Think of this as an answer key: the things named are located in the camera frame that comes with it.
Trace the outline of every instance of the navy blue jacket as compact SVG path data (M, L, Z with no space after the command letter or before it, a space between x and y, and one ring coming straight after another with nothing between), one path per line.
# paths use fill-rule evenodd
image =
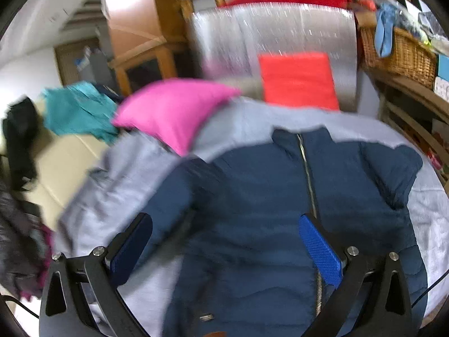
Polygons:
M323 226L364 254L399 253L413 302L427 287L406 206L421 157L406 146L334 143L324 128L302 136ZM183 163L143 209L153 219L147 256L195 210L164 336L298 337L314 319L314 263L298 234L311 208L304 161L295 133L272 139ZM426 303L413 309L416 328Z

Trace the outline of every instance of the wicker basket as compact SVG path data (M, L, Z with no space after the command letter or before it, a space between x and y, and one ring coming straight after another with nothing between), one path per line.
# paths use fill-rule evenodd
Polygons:
M394 28L393 52L380 58L374 48L376 27L361 27L367 66L406 76L429 89L435 81L437 57L405 30Z

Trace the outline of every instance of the gray blanket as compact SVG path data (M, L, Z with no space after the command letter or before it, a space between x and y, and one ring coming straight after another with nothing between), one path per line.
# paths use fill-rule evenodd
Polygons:
M390 147L412 146L387 125L358 115L317 109L274 107L236 98L204 125L192 155L210 161L225 151L270 140L273 128L290 131L325 126L333 140L365 140ZM122 136L93 168L62 214L56 249L68 257L89 254L107 245L122 231L156 191L180 158L141 132ZM424 159L409 196L410 218L431 285L449 268L449 200L430 163ZM118 291L131 312L152 336L161 335L162 322L182 263L181 235L158 253ZM428 296L426 314L449 292L441 282Z

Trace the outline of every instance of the jacket zipper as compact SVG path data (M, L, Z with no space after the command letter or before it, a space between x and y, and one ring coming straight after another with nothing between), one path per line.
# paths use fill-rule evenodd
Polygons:
M306 157L306 150L304 147L304 140L302 135L297 134L298 137L298 143L299 148L301 149L301 155L304 161L304 168L306 171L306 177L307 177L307 188L308 188L308 194L311 202L311 211L315 218L317 218L317 207L315 204L315 193L313 191L313 185L311 182L310 177L310 168L308 166L307 157ZM316 298L316 304L315 304L315 316L320 314L321 307L323 304L323 277L321 276L321 273L319 270L317 270L317 298Z

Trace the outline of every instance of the pink pillow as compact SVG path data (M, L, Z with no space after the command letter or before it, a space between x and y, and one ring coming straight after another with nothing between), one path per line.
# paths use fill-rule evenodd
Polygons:
M239 94L237 88L210 81L171 78L147 85L127 98L112 124L137 128L185 156L200 125L218 105Z

